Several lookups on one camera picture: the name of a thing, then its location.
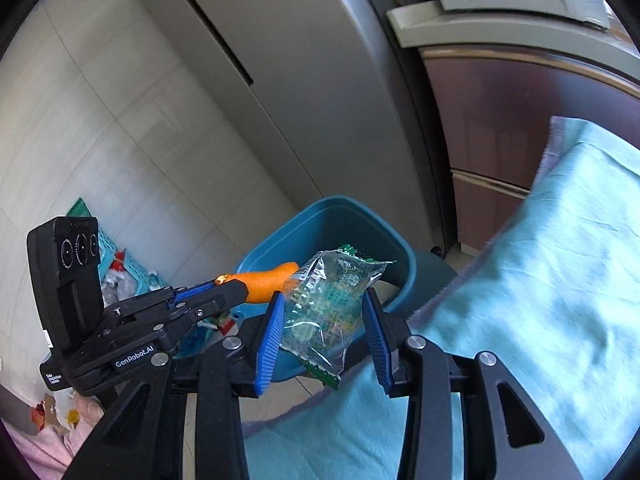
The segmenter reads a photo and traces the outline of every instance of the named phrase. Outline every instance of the snack package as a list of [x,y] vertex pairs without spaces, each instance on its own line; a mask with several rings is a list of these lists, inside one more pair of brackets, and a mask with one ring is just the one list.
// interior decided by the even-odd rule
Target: snack package
[[362,326],[362,295],[390,263],[358,257],[348,245],[316,253],[285,283],[280,347],[337,386],[347,348]]

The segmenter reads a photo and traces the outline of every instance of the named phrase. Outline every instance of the camera lens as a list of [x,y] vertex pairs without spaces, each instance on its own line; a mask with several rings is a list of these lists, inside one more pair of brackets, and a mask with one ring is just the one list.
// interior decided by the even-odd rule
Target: camera lens
[[91,238],[89,238],[89,250],[91,251],[91,256],[98,254],[98,238],[96,235],[91,235]]
[[65,269],[71,268],[71,265],[74,262],[74,248],[69,240],[62,242],[60,247],[60,259],[62,260],[62,264],[65,266]]
[[80,265],[84,265],[89,259],[89,246],[84,235],[78,235],[76,238],[76,257]]

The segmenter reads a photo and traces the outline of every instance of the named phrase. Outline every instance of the tiled floor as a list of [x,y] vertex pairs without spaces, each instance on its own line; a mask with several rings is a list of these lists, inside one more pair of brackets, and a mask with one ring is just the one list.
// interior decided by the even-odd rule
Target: tiled floor
[[47,346],[25,237],[79,196],[173,285],[234,269],[296,213],[138,0],[41,0],[0,60],[0,384],[31,405]]
[[[270,420],[287,413],[322,390],[322,383],[315,379],[296,377],[284,383],[272,383],[260,399],[240,399],[240,417],[243,422]],[[189,394],[184,417],[184,447],[182,449],[182,476],[184,480],[195,477],[195,419],[198,396]]]
[[460,244],[456,244],[454,247],[450,248],[447,256],[445,257],[445,261],[458,273],[460,273],[460,271],[466,267],[466,264],[473,259],[473,256],[469,256],[460,250]]

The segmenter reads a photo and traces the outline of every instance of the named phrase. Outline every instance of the blue gripper pad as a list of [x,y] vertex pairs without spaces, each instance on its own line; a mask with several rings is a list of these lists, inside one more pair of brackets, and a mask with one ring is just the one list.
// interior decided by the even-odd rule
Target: blue gripper pad
[[255,393],[261,396],[271,384],[271,375],[276,365],[278,348],[282,339],[284,326],[284,296],[276,292],[271,298],[265,316],[270,316],[268,325],[264,330],[260,348],[258,348],[255,360]]
[[205,290],[209,290],[214,286],[216,286],[214,282],[201,283],[200,285],[196,285],[194,287],[188,288],[187,290],[179,292],[175,295],[174,303],[170,307],[173,307],[174,305],[186,300],[187,298],[190,298],[191,296],[195,296],[196,294],[200,294]]
[[378,303],[378,298],[372,298],[370,289],[367,289],[362,295],[362,321],[378,383],[388,395],[393,386],[391,349],[386,342],[385,333],[378,317],[379,314],[382,314],[382,309]]

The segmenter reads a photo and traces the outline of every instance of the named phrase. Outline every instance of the cabinet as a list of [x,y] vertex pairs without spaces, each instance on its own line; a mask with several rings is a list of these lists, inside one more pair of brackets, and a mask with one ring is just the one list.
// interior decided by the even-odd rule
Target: cabinet
[[567,70],[545,66],[551,57],[540,63],[433,59],[428,49],[422,56],[454,173],[458,238],[467,252],[481,250],[526,197],[552,116],[593,121],[640,147],[640,91],[617,75],[570,59]]

